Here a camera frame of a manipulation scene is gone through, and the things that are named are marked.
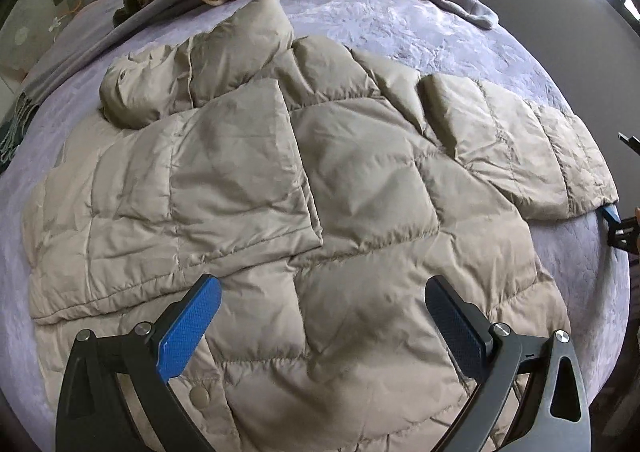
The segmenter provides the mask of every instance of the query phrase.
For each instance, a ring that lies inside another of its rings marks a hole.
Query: black device
[[[622,133],[618,133],[618,138],[640,156],[640,140],[636,137],[626,137]],[[635,217],[628,217],[621,221],[613,205],[605,205],[599,210],[609,227],[607,245],[638,255],[638,238],[640,237],[638,220]]]
[[[218,280],[203,275],[155,323],[98,338],[83,329],[71,349],[58,402],[58,452],[147,452],[116,375],[128,374],[166,452],[212,452],[167,384],[184,370],[221,302]],[[517,374],[529,382],[500,448],[505,452],[589,452],[589,414],[569,335],[521,336],[491,324],[463,302],[442,276],[432,277],[425,302],[456,362],[476,379],[473,392],[434,452],[479,452]]]

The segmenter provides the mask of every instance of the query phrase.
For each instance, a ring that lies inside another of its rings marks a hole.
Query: snap button
[[[189,392],[189,399],[191,400],[191,405],[198,410],[202,410],[209,406],[209,391],[201,385],[198,385],[197,387],[193,387]]]

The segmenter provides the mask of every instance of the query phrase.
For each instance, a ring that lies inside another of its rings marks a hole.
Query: blue gripper pad
[[[158,344],[157,368],[165,383],[182,374],[221,301],[219,280],[203,275],[177,303],[178,315]]]
[[[431,277],[427,281],[424,301],[462,373],[477,382],[484,381],[487,349],[463,311],[467,306],[478,308],[475,305],[465,306],[467,303],[441,276]]]

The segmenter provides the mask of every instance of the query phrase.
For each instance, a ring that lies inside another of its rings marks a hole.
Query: gray blanket
[[[46,403],[28,315],[30,270],[20,237],[24,201],[54,165],[72,127],[100,105],[98,86],[114,57],[153,42],[182,42],[210,30],[244,3],[193,9],[196,0],[157,0],[133,17],[134,22],[113,28],[111,15],[122,1],[101,0],[74,20],[25,82],[48,98],[11,166],[0,175],[4,197],[0,206],[0,388],[43,450],[52,450],[54,413]],[[423,0],[283,0],[282,4],[297,36],[324,34],[424,73],[487,79],[536,102],[568,108],[539,63],[501,27],[478,30]],[[533,226],[532,235],[568,306],[593,400],[622,345],[628,260],[622,252],[606,247],[603,223],[594,213],[567,223]]]

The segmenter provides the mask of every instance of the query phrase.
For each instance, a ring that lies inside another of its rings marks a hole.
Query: floor
[[[53,44],[55,18],[74,6],[66,0],[18,0],[15,4],[0,28],[0,121],[11,109],[27,72]]]

